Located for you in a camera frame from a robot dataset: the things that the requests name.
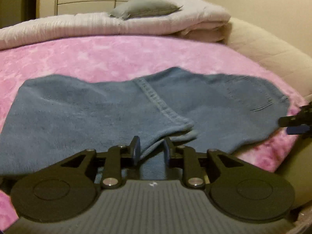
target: black bracket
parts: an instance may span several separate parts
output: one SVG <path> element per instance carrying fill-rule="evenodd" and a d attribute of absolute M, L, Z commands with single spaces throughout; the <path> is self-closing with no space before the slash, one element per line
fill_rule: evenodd
<path fill-rule="evenodd" d="M 199 153 L 189 146 L 174 146 L 169 138 L 163 145 L 166 165 L 183 170 L 184 186 L 204 192 L 224 214 L 263 222 L 283 218 L 290 210 L 294 190 L 280 176 L 219 150 Z M 135 168 L 139 157 L 138 136 L 130 145 L 113 146 L 107 152 L 86 149 L 17 181 L 12 203 L 18 215 L 32 221 L 70 219 L 90 208 L 102 190 L 118 189 L 122 169 Z M 94 184 L 99 167 L 104 167 L 100 185 Z"/>
<path fill-rule="evenodd" d="M 300 107 L 300 112 L 294 116 L 281 117 L 278 125 L 286 128 L 287 134 L 301 134 L 302 138 L 312 137 L 312 102 Z"/>

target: black circular pad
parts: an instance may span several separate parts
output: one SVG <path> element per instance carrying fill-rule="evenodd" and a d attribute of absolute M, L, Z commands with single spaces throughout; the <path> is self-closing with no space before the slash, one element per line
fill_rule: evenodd
<path fill-rule="evenodd" d="M 75 168 L 41 171 L 18 181 L 11 191 L 19 215 L 39 222 L 57 222 L 89 208 L 97 192 L 93 182 Z"/>
<path fill-rule="evenodd" d="M 288 181 L 255 167 L 229 168 L 211 185 L 209 195 L 222 212 L 248 222 L 280 219 L 294 201 Z"/>

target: white comforter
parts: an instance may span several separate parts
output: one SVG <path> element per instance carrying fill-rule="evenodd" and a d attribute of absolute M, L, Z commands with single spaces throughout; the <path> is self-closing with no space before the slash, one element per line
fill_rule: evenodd
<path fill-rule="evenodd" d="M 160 17 L 121 20 L 106 12 L 60 15 L 30 20 L 0 30 L 0 50 L 47 40 L 90 35 L 169 35 L 215 42 L 224 36 L 219 28 L 230 15 L 221 6 L 203 0 L 167 0 L 182 8 Z"/>

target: pink fuzzy blanket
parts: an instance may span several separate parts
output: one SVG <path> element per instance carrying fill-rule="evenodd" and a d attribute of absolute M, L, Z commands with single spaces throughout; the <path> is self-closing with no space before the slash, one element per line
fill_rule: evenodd
<path fill-rule="evenodd" d="M 215 43 L 169 37 L 92 36 L 54 40 L 0 52 L 0 131 L 18 88 L 29 78 L 63 74 L 89 82 L 124 81 L 179 66 L 202 74 L 244 74 L 265 78 L 289 96 L 288 115 L 306 101 L 293 88 L 257 63 Z M 246 162 L 275 171 L 297 136 L 284 129 L 238 154 Z M 9 197 L 0 192 L 0 230 L 17 219 Z"/>

